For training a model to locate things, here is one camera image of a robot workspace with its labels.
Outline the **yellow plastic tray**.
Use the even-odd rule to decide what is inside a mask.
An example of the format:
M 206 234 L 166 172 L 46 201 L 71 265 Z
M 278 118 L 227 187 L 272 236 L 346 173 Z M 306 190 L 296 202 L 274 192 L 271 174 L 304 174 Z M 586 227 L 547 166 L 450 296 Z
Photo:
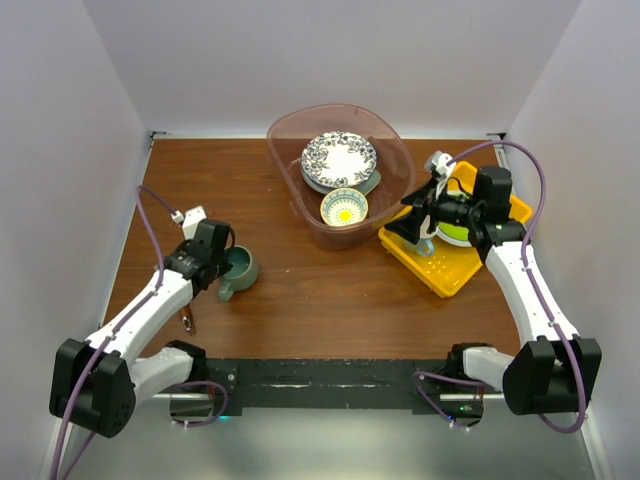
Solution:
M 469 193 L 476 173 L 477 168 L 466 161 L 459 162 L 453 170 L 454 178 Z M 510 218 L 525 224 L 533 216 L 534 210 L 513 194 L 510 203 Z M 428 258 L 411 252 L 404 239 L 384 227 L 379 229 L 378 237 L 385 250 L 441 298 L 454 296 L 483 267 L 474 248 L 456 247 L 437 235 L 433 238 L 435 253 Z

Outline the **light blue white mug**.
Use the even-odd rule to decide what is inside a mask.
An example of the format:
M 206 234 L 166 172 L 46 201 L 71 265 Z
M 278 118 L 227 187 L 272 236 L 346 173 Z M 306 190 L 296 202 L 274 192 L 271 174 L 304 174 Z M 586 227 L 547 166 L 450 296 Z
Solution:
M 434 255 L 434 234 L 417 234 L 407 240 L 408 249 L 421 257 L 428 258 Z

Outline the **pale green divided dish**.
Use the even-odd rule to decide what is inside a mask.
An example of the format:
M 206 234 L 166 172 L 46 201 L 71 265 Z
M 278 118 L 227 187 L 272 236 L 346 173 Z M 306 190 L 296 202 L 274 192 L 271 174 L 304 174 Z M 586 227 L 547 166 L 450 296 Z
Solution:
M 371 193 L 381 181 L 381 174 L 378 170 L 374 170 L 371 176 L 364 182 L 355 186 L 355 189 L 367 196 Z

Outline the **black mounting base plate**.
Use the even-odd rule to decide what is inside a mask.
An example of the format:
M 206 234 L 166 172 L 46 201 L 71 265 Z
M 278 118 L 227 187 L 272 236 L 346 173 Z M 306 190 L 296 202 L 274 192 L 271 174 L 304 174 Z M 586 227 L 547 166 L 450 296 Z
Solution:
M 474 424 L 494 391 L 419 377 L 442 375 L 443 360 L 382 359 L 214 359 L 207 360 L 208 378 L 229 394 L 210 387 L 170 387 L 171 413 L 178 418 L 206 417 L 224 410 L 240 416 L 251 408 L 409 410 L 416 415 L 441 409 L 449 419 Z

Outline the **white rimmed plate under green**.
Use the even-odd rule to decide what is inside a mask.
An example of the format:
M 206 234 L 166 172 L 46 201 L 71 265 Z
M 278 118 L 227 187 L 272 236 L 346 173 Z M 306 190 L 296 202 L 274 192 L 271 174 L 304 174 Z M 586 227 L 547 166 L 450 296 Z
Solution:
M 438 230 L 438 232 L 437 232 L 437 236 L 438 236 L 441 240 L 443 240 L 443 241 L 445 241 L 445 242 L 447 242 L 447 243 L 449 243 L 449 244 L 451 244 L 451 245 L 454 245 L 454 246 L 456 246 L 456 247 L 461 247 L 461 248 L 470 248 L 470 247 L 471 247 L 471 243 L 470 243 L 470 241 L 469 241 L 469 237 L 468 237 L 468 240 L 467 240 L 467 241 L 457 241 L 457 240 L 455 240 L 455 239 L 453 239 L 453 238 L 448 237 L 447 235 L 444 235 L 444 234 L 440 231 L 440 227 L 439 227 L 439 230 Z

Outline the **clear pink plastic bin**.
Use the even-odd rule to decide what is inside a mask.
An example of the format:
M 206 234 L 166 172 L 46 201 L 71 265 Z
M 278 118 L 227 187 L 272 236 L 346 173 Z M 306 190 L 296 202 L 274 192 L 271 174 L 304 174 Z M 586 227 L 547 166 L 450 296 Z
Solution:
M 314 137 L 342 130 L 365 137 L 376 150 L 378 185 L 367 195 L 367 218 L 355 225 L 332 227 L 323 222 L 324 195 L 302 177 L 299 158 Z M 325 250 L 345 250 L 377 236 L 402 208 L 400 200 L 416 186 L 416 165 L 398 133 L 374 112 L 356 105 L 330 103 L 304 108 L 275 121 L 267 132 L 267 158 L 275 165 L 291 195 L 291 206 L 306 222 L 312 240 Z

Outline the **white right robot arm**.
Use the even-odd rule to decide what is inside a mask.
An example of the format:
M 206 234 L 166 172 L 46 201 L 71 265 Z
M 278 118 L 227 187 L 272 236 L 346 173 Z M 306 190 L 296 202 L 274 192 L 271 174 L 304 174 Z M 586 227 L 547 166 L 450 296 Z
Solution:
M 436 295 L 457 293 L 481 268 L 497 281 L 521 347 L 510 356 L 484 343 L 453 346 L 445 369 L 459 393 L 484 383 L 516 415 L 584 415 L 602 351 L 553 298 L 528 232 L 534 210 L 512 192 L 508 170 L 467 162 L 435 167 L 379 231 L 383 247 Z

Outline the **green rimmed lettered plate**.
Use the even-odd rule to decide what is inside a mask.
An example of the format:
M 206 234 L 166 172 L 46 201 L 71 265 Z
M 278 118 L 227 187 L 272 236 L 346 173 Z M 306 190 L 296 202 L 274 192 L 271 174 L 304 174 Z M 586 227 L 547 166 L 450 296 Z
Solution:
M 327 186 L 323 186 L 319 183 L 317 183 L 316 181 L 312 180 L 304 170 L 301 170 L 301 175 L 303 180 L 305 181 L 305 183 L 312 188 L 314 191 L 323 194 L 323 195 L 327 195 L 330 192 L 332 192 L 334 190 L 333 187 L 327 187 Z

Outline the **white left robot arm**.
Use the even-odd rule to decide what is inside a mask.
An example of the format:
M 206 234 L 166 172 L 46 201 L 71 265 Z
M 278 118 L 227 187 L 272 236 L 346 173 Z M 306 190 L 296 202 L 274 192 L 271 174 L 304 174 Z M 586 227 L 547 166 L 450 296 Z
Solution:
M 207 380 L 204 349 L 174 340 L 152 357 L 140 354 L 174 314 L 230 271 L 234 244 L 229 224 L 199 221 L 123 311 L 85 340 L 66 340 L 55 355 L 50 413 L 112 438 L 137 406 L 163 390 L 200 390 Z

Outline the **lime green plate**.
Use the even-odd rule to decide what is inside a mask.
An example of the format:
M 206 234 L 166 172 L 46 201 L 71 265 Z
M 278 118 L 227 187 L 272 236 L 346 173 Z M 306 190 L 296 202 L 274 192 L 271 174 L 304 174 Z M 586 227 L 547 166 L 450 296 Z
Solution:
M 457 241 L 467 241 L 469 237 L 469 230 L 463 226 L 457 226 L 447 223 L 441 223 L 439 225 L 440 231 L 450 238 Z

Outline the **teal ceramic mug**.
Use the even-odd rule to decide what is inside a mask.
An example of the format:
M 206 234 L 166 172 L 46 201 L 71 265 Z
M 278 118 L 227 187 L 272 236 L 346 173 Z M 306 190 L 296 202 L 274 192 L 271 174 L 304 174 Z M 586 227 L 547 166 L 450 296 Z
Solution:
M 227 302 L 237 293 L 249 289 L 257 280 L 259 265 L 251 252 L 241 245 L 229 249 L 231 269 L 219 278 L 218 297 Z

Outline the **blue patterned bottom plate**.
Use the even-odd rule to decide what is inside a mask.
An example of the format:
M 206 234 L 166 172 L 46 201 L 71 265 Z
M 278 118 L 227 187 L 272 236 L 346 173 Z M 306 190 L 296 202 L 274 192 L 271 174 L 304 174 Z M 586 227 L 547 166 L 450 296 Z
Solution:
M 347 131 L 330 131 L 309 141 L 300 156 L 301 170 L 328 188 L 353 187 L 368 180 L 377 167 L 372 143 Z

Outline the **yellow teal patterned bowl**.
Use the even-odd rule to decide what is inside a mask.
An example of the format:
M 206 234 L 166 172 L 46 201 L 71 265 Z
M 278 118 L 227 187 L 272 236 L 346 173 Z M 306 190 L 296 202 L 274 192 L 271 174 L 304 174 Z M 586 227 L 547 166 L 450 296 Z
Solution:
M 366 219 L 368 212 L 369 203 L 365 195 L 354 188 L 332 190 L 320 204 L 321 219 L 332 227 L 360 223 Z

